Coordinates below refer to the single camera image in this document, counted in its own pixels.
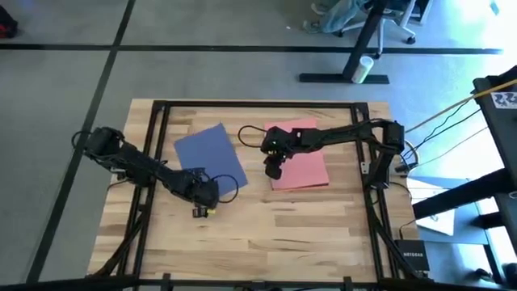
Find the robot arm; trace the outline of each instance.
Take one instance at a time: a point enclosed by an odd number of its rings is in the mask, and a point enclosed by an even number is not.
[[[124,135],[108,127],[96,128],[86,141],[84,153],[119,179],[148,187],[154,179],[173,195],[192,202],[196,208],[214,209],[219,201],[217,182],[209,179],[204,168],[171,170],[164,162],[152,159],[124,140]]]
[[[374,128],[383,129],[382,142],[373,135]],[[280,179],[280,165],[295,154],[311,153],[324,146],[351,141],[364,141],[374,145],[380,155],[370,164],[368,184],[386,188],[389,182],[389,165],[393,156],[404,150],[404,127],[389,120],[366,120],[358,124],[334,129],[293,129],[290,133],[273,127],[267,130],[260,150],[267,154],[266,175]]]

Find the wooden tabletop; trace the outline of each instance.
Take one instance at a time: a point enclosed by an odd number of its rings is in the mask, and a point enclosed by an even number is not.
[[[152,103],[151,99],[134,99],[124,127],[126,140],[140,150]],[[368,105],[371,118],[390,118],[387,103]],[[323,149],[329,186],[274,192],[264,174],[264,155],[237,140],[237,131],[245,124],[263,127],[269,121],[307,117],[317,118],[320,129],[351,123],[350,110],[338,108],[172,108],[162,154],[168,167],[180,168],[175,141],[221,122],[249,183],[233,203],[218,205],[216,214],[206,219],[192,218],[192,204],[159,184],[142,277],[161,278],[169,272],[175,279],[197,280],[341,281],[351,276],[355,282],[376,281],[355,144]],[[263,133],[249,131],[244,138],[259,144]],[[132,190],[126,183],[108,192],[88,272],[99,269],[122,241]],[[414,219],[410,198],[397,185],[385,195],[397,235],[401,225]],[[404,228],[404,237],[418,238],[415,224]],[[385,246],[380,245],[389,275]],[[130,267],[133,258],[130,255]]]

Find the red paper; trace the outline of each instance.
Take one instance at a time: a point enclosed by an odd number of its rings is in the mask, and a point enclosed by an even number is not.
[[[291,132],[292,129],[315,129],[316,119],[291,120],[285,122],[271,122],[264,125],[268,130],[274,126]],[[282,166],[280,179],[271,179],[273,190],[285,190],[322,186],[329,184],[329,174],[326,171],[323,153],[319,150],[310,154],[295,154],[288,158]]]

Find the yellow cable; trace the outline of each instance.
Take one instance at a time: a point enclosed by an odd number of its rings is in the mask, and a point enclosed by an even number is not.
[[[427,118],[426,120],[424,120],[423,122],[421,122],[421,123],[417,124],[416,126],[414,126],[414,127],[410,128],[410,129],[406,130],[406,133],[410,133],[410,132],[414,131],[415,129],[417,129],[417,128],[421,127],[422,125],[426,124],[427,122],[429,122],[429,121],[431,121],[431,120],[434,120],[436,117],[441,116],[441,115],[442,115],[442,114],[444,114],[445,112],[448,112],[449,110],[451,110],[451,109],[453,109],[453,108],[457,107],[458,105],[461,105],[461,104],[463,104],[463,103],[465,103],[465,102],[468,102],[468,101],[470,101],[470,100],[472,100],[472,99],[475,99],[475,98],[479,98],[479,97],[482,97],[482,96],[488,95],[488,94],[490,94],[490,93],[492,93],[492,92],[495,92],[495,91],[501,90],[501,89],[503,89],[503,88],[506,88],[506,87],[511,86],[511,85],[514,85],[514,84],[517,84],[517,79],[515,79],[515,80],[513,80],[513,81],[506,82],[506,83],[504,83],[504,84],[502,84],[502,85],[499,85],[499,86],[495,86],[494,88],[491,88],[491,89],[489,89],[489,90],[485,90],[485,91],[483,91],[483,92],[481,92],[481,93],[474,94],[474,95],[472,95],[472,96],[470,96],[470,97],[468,97],[468,98],[465,98],[465,99],[463,99],[463,100],[461,100],[461,101],[459,101],[459,102],[457,102],[457,103],[454,103],[453,105],[449,106],[448,108],[445,108],[445,109],[444,109],[444,110],[442,110],[441,112],[438,112],[438,113],[434,114],[433,116],[431,116],[431,117]]]

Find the black stand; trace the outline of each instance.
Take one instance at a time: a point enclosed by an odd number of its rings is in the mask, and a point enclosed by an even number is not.
[[[382,18],[383,12],[388,5],[388,0],[376,0],[372,10],[368,14],[366,23],[359,34],[359,38],[355,43],[354,50],[352,51],[348,62],[343,69],[342,74],[300,74],[300,82],[324,82],[324,83],[352,83],[352,76],[354,75],[359,60],[363,56],[370,39],[373,36],[373,32],[379,26],[380,19]],[[364,84],[389,84],[387,75],[368,75],[364,79]]]

